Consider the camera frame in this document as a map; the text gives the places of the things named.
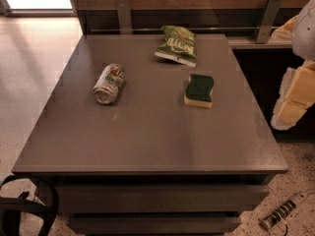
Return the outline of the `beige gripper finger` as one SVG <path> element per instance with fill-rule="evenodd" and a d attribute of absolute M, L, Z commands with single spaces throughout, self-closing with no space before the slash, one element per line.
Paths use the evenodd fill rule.
<path fill-rule="evenodd" d="M 315 103 L 315 62 L 305 61 L 297 69 L 287 68 L 281 83 L 271 125 L 286 131 L 297 124 Z"/>
<path fill-rule="evenodd" d="M 271 39 L 292 39 L 292 33 L 294 28 L 294 23 L 297 17 L 294 16 L 285 22 L 282 26 L 277 28 L 271 35 Z"/>

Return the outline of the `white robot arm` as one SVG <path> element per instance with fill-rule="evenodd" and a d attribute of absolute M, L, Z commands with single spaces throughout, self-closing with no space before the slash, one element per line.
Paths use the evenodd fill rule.
<path fill-rule="evenodd" d="M 295 126 L 315 103 L 315 0 L 276 29 L 272 39 L 291 40 L 293 53 L 304 60 L 297 69 L 286 69 L 273 110 L 272 127 L 285 131 Z"/>

